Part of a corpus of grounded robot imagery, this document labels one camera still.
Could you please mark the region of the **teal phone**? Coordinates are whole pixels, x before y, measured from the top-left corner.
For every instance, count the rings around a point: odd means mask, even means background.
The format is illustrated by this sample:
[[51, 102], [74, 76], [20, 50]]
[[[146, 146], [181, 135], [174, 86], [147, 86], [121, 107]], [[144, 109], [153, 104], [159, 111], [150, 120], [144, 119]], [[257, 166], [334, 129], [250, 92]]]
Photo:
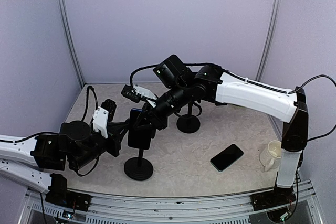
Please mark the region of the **teal phone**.
[[230, 165], [235, 163], [243, 156], [244, 152], [236, 145], [231, 144], [223, 151], [210, 159], [210, 163], [219, 171], [222, 172]]

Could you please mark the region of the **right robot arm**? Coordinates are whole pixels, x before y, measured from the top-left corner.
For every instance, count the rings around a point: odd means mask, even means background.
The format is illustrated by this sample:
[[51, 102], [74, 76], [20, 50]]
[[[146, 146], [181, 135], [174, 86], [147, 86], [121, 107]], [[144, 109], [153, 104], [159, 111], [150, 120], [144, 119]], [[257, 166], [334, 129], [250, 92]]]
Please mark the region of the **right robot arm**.
[[277, 187], [269, 192], [273, 205], [281, 204], [289, 196], [302, 151], [308, 142], [309, 114], [306, 95], [297, 90], [273, 87], [240, 77], [213, 63], [200, 63], [200, 70], [191, 70], [193, 64], [183, 63], [171, 55], [150, 68], [168, 91], [157, 97], [148, 89], [130, 82], [132, 93], [145, 101], [142, 116], [157, 130], [167, 127], [167, 118], [185, 105], [207, 101], [215, 105], [233, 104], [273, 116], [283, 122], [281, 162], [276, 179]]

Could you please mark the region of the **blue phone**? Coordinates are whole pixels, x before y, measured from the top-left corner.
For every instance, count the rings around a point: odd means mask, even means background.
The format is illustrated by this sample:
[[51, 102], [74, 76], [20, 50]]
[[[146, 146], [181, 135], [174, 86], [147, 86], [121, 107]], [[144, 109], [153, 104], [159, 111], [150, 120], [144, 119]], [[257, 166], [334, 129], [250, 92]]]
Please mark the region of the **blue phone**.
[[129, 119], [130, 125], [128, 130], [128, 147], [137, 148], [142, 150], [148, 150], [151, 144], [151, 136], [152, 131], [150, 130], [139, 130], [136, 131], [133, 129], [133, 116], [132, 110], [140, 110], [140, 109], [131, 109]]

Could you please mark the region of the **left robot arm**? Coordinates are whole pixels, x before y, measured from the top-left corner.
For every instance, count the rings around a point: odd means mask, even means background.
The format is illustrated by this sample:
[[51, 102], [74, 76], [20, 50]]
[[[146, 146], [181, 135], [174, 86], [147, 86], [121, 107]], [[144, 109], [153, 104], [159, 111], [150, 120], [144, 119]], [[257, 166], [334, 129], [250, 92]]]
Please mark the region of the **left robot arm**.
[[63, 123], [59, 133], [41, 132], [19, 139], [1, 137], [1, 174], [42, 194], [52, 192], [60, 204], [73, 201], [67, 180], [60, 174], [66, 167], [79, 177], [80, 169], [97, 163], [107, 152], [117, 157], [128, 121], [92, 126], [84, 121]]

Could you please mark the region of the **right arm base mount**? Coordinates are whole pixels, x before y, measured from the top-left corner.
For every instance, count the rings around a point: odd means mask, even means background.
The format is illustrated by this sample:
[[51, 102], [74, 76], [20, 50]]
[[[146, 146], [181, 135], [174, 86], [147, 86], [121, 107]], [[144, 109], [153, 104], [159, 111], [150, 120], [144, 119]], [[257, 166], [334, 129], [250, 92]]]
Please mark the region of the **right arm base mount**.
[[297, 199], [293, 187], [279, 188], [277, 186], [270, 191], [252, 194], [250, 198], [254, 211], [281, 206]]

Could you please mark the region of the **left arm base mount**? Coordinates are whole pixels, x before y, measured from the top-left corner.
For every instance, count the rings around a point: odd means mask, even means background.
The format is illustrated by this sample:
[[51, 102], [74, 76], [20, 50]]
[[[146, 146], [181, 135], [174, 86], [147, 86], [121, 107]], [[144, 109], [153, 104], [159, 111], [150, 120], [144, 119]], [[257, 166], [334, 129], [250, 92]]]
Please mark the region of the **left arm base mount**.
[[46, 202], [72, 210], [88, 211], [92, 199], [90, 195], [68, 190], [67, 180], [61, 174], [52, 173], [50, 177]]

